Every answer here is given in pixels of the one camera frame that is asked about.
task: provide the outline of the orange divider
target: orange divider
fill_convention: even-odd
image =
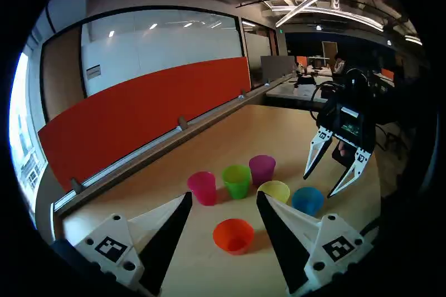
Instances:
[[[388,77],[390,80],[393,80],[394,79],[394,75],[395,75],[392,71],[385,70],[385,69],[381,70],[381,74],[383,74],[384,76]]]
[[[296,56],[296,61],[302,64],[303,67],[307,67],[307,57]]]
[[[65,110],[39,132],[64,190],[187,121],[249,91],[245,57],[211,60],[146,74]]]

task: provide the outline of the purple cup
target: purple cup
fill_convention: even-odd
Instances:
[[[187,186],[202,205],[212,206],[217,202],[214,174],[210,172],[197,172],[187,179]]]
[[[275,160],[269,155],[257,155],[249,160],[249,168],[253,177],[253,185],[260,187],[273,179]]]

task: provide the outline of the glass wall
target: glass wall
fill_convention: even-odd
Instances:
[[[176,9],[92,21],[83,26],[81,45],[88,96],[171,67],[242,56],[234,18]]]
[[[43,173],[45,160],[40,146],[33,144],[30,131],[34,131],[31,114],[27,107],[28,57],[22,53],[18,61],[9,106],[9,145],[12,162],[23,194],[33,210],[35,192]]]
[[[242,26],[248,53],[251,85],[254,89],[265,83],[261,69],[261,57],[277,55],[275,31],[246,20],[242,20]]]

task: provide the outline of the table surface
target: table surface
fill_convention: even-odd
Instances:
[[[322,67],[321,70],[317,70],[317,71],[318,71],[317,72],[318,75],[325,75],[325,76],[332,76],[333,75],[331,69],[327,68],[327,67]],[[312,65],[308,65],[307,66],[307,73],[309,73],[309,74],[316,73],[315,70],[313,69]]]
[[[247,165],[253,156],[268,154],[277,161],[274,179],[285,182],[292,193],[313,186],[327,195],[345,168],[331,158],[333,141],[308,179],[302,178],[316,130],[307,111],[247,105],[67,216],[65,236],[74,244],[112,213],[131,219],[152,210],[187,191],[191,174],[210,171],[217,177],[219,204],[204,207],[193,199],[163,282],[163,297],[186,292],[191,296],[285,297],[285,280],[255,203],[255,189],[244,199],[231,200],[220,176],[231,164]],[[326,199],[318,217],[330,212],[357,230],[379,216],[374,155],[357,182]],[[256,230],[249,252],[241,256],[225,253],[212,240],[215,226],[234,217],[245,219]]]
[[[394,81],[391,78],[384,76],[381,73],[375,73],[375,75],[381,80],[384,80],[384,82],[388,83],[390,86],[395,87]]]
[[[297,80],[296,78],[290,79],[278,85],[277,87],[274,87],[273,89],[267,91],[266,95],[271,98],[310,101],[311,96],[313,95],[314,90],[316,89],[316,86],[299,85],[297,88],[294,88],[295,82],[290,82],[290,81],[296,81],[296,80]],[[329,76],[315,76],[314,80],[316,81],[317,85],[320,85],[324,81],[333,81],[333,79]],[[321,93],[322,93],[321,90],[318,89],[313,99],[314,102],[320,102],[320,103],[327,102],[327,99],[323,99],[321,97]]]

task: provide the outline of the black background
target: black background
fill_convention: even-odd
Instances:
[[[336,42],[342,59],[351,66],[379,68],[377,57],[382,57],[385,69],[395,66],[393,49],[362,38],[323,32],[288,32],[285,38],[289,56],[322,56],[322,42]]]

